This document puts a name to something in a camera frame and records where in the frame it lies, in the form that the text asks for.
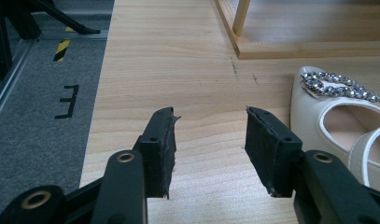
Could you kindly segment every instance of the wooden board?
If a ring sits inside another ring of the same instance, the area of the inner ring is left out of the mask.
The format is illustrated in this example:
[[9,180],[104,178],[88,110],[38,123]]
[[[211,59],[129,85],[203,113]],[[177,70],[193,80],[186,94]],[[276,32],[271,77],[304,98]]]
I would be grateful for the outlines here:
[[239,59],[380,55],[380,1],[251,1],[240,36],[238,0],[215,0]]
[[380,57],[238,60],[213,0],[116,0],[81,185],[173,106],[182,118],[170,200],[148,200],[149,223],[297,223],[293,200],[268,195],[243,147],[247,105],[289,125],[304,65],[380,94]]

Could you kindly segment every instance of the wooden table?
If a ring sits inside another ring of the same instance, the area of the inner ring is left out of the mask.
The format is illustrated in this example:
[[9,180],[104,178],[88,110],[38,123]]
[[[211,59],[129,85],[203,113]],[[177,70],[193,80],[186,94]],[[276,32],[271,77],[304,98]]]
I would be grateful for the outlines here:
[[116,0],[81,186],[173,106],[182,118],[170,200],[148,200],[149,223],[297,223],[292,199],[267,194],[244,146],[247,105],[289,125],[303,65],[380,94],[380,57],[238,60],[213,0]]

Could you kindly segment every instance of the warning tape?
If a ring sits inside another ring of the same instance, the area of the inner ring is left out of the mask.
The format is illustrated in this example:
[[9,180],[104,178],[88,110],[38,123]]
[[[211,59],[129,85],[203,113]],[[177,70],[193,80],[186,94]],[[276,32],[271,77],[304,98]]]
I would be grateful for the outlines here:
[[[72,32],[73,29],[71,29],[70,27],[67,27],[65,29],[65,31],[66,32]],[[58,46],[58,50],[55,53],[55,57],[53,58],[54,62],[62,62],[63,61],[64,54],[65,54],[65,52],[66,52],[69,44],[70,44],[70,40],[69,39],[61,41],[61,43]]]

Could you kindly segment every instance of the crystal embellishment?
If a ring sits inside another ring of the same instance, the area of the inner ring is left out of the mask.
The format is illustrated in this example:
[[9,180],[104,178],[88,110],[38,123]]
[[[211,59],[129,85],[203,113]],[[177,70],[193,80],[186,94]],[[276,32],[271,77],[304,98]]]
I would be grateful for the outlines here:
[[[312,93],[332,97],[349,97],[361,100],[367,100],[372,103],[380,103],[380,96],[367,91],[364,86],[356,80],[344,76],[337,76],[334,73],[327,72],[308,72],[302,73],[303,86]],[[344,87],[324,86],[325,82],[344,84]]]

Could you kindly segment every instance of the white flat shoe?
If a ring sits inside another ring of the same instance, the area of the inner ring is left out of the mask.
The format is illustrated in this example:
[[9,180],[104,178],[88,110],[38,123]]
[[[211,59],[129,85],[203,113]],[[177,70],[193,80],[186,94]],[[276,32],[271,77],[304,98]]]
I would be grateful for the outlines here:
[[380,107],[372,103],[380,98],[353,84],[347,77],[302,67],[293,83],[291,130],[303,140],[303,151],[330,152],[361,184],[380,191]]

